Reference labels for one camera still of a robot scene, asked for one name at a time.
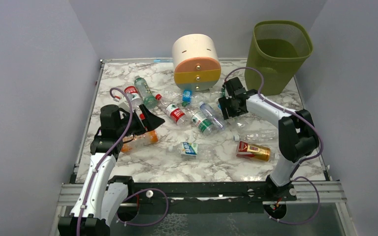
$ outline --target wastebasket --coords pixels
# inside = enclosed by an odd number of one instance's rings
[[[282,92],[302,63],[313,50],[305,29],[292,21],[264,21],[255,25],[247,66],[259,70],[264,76],[262,94]],[[246,70],[248,89],[260,87],[260,76]]]

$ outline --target green bottle label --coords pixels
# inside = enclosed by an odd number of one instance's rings
[[[208,126],[212,125],[212,123],[201,112],[195,113],[191,120],[202,133]]]

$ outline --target marble tabletop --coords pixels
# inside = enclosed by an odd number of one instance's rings
[[[225,75],[240,66],[245,66],[245,62],[221,63],[221,78],[211,91],[219,91]],[[106,63],[80,159],[77,183],[85,181],[89,169],[90,144],[100,126],[100,108],[108,104],[117,104],[109,95],[110,88],[124,89],[125,85],[131,84],[137,75],[147,80],[153,93],[180,92],[174,84],[173,63],[171,62]],[[235,76],[238,76],[245,85],[244,71],[235,72]],[[302,108],[293,79],[280,95],[269,96],[269,98],[288,108],[296,110]],[[209,104],[214,109],[218,109],[214,100],[209,101]],[[239,128],[230,127],[218,134],[205,136],[193,125],[177,126],[159,108],[154,108],[153,113],[166,120],[156,129],[159,142],[133,150],[129,154],[121,153],[111,177],[114,175],[132,176],[136,182],[260,181],[265,180],[274,169],[280,155],[277,143],[269,143],[268,146],[276,153],[276,157],[268,162],[251,161],[235,156],[237,143],[232,140],[233,134],[261,129],[276,130],[269,122],[252,114],[245,114],[240,118],[240,122],[246,125],[242,131]],[[209,162],[188,161],[167,152],[170,145],[180,142],[211,144],[215,147],[218,157]],[[325,180],[319,158],[303,163],[295,176],[305,176],[311,180]]]

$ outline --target white wall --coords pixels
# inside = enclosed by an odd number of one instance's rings
[[[256,23],[292,20],[310,29],[326,0],[70,0],[103,59],[171,57],[190,33],[210,36],[219,57],[246,58]]]
[[[0,236],[48,235],[98,66],[67,1],[0,0]]]
[[[297,74],[360,236],[378,235],[378,1],[329,0]]]

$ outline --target metal frame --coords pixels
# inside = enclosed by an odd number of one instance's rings
[[[239,184],[245,182],[222,182],[219,184]],[[341,186],[341,183],[339,181],[313,181],[314,185],[316,186],[319,196],[320,196],[320,202],[321,203],[335,203],[337,206],[338,214],[344,229],[344,232],[346,236],[357,236],[353,221],[350,217],[350,214],[348,212],[346,202],[347,198],[344,193],[343,187]],[[170,188],[173,184],[179,184],[182,188],[192,188],[192,189],[198,189],[196,186],[198,184],[202,183],[135,183],[135,185],[138,185],[140,188],[146,188],[146,185],[156,185],[155,187],[162,188],[161,185],[164,185],[164,188]],[[312,185],[307,181],[297,181],[292,183],[295,191],[296,191],[296,200],[282,200],[282,204],[316,204],[316,193]],[[58,236],[59,232],[57,230],[57,223],[59,221],[59,218],[61,216],[66,216],[68,212],[66,212],[68,207],[72,207],[76,204],[77,199],[79,198],[79,194],[82,190],[83,184],[63,184],[62,189],[59,195],[59,200],[57,202],[57,208],[56,208],[56,214],[54,217],[54,222],[50,231],[50,236]],[[235,199],[240,198],[240,196],[232,196],[229,194],[228,196],[224,196],[223,194],[217,194],[213,197],[213,195],[209,194],[209,199],[214,200],[223,200],[228,199],[230,201],[233,199],[233,202],[235,203]],[[171,202],[182,200],[183,198],[179,197],[170,197]],[[274,201],[263,201],[263,205],[269,205],[273,204]],[[123,203],[121,204],[122,207],[135,207],[136,204],[133,203]]]
[[[247,62],[247,58],[218,58],[220,62]],[[142,63],[154,63],[154,62],[173,62],[173,58],[128,58],[128,59],[104,59],[102,63],[127,63],[127,62],[142,62]]]
[[[98,79],[96,81],[96,87],[95,87],[95,91],[94,91],[94,96],[92,97],[92,103],[91,103],[91,107],[90,107],[89,112],[88,112],[88,119],[86,121],[85,130],[83,131],[83,136],[82,136],[82,141],[80,143],[79,152],[77,153],[76,164],[80,163],[80,158],[82,157],[83,147],[85,145],[85,140],[86,140],[86,135],[88,133],[89,124],[91,123],[92,112],[94,110],[94,106],[95,106],[95,102],[96,102],[96,95],[97,95],[97,92],[99,90],[100,80],[102,78],[103,69],[105,67],[105,63],[103,62],[103,60],[100,60],[100,62],[101,62],[101,65],[100,65],[100,69],[99,69],[99,76],[98,76]]]

